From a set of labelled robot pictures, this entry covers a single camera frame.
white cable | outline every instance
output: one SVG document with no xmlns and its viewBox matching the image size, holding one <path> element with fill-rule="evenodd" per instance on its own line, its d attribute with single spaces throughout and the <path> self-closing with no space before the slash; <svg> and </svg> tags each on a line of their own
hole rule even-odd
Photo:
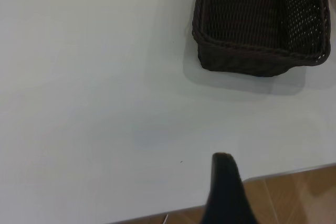
<svg viewBox="0 0 336 224">
<path fill-rule="evenodd" d="M 168 219 L 168 215 L 166 215 L 166 218 L 164 218 L 164 221 L 163 221 L 163 223 L 162 223 L 162 224 L 165 224 L 165 223 L 166 223 L 166 221 L 167 221 L 167 219 Z"/>
</svg>

wooden floor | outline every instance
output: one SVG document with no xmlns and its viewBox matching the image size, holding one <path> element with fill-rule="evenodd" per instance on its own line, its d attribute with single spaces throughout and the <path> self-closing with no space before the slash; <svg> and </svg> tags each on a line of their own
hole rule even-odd
<svg viewBox="0 0 336 224">
<path fill-rule="evenodd" d="M 336 224 L 336 166 L 245 183 L 260 224 Z M 197 224 L 203 208 L 169 214 L 166 224 Z M 162 224 L 164 215 L 123 222 Z"/>
</svg>

black object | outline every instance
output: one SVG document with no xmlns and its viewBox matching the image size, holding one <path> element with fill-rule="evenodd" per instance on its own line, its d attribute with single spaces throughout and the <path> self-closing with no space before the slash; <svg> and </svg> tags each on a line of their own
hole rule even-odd
<svg viewBox="0 0 336 224">
<path fill-rule="evenodd" d="M 233 157 L 215 153 L 208 202 L 201 224 L 257 224 Z"/>
<path fill-rule="evenodd" d="M 203 68 L 271 77 L 330 54 L 328 0 L 196 0 Z"/>
</svg>

white table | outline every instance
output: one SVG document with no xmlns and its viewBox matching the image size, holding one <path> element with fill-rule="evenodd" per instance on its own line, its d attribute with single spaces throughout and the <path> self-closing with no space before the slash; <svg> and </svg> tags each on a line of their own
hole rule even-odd
<svg viewBox="0 0 336 224">
<path fill-rule="evenodd" d="M 276 78 L 200 67 L 195 0 L 0 0 L 0 222 L 103 224 L 203 205 L 242 179 L 336 162 L 332 53 Z"/>
</svg>

rectangular basket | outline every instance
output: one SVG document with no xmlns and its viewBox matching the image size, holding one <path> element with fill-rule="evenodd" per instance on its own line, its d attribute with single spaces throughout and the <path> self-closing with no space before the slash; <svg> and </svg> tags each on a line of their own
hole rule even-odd
<svg viewBox="0 0 336 224">
<path fill-rule="evenodd" d="M 330 54 L 328 0 L 196 0 L 193 36 L 210 71 L 272 77 Z"/>
</svg>

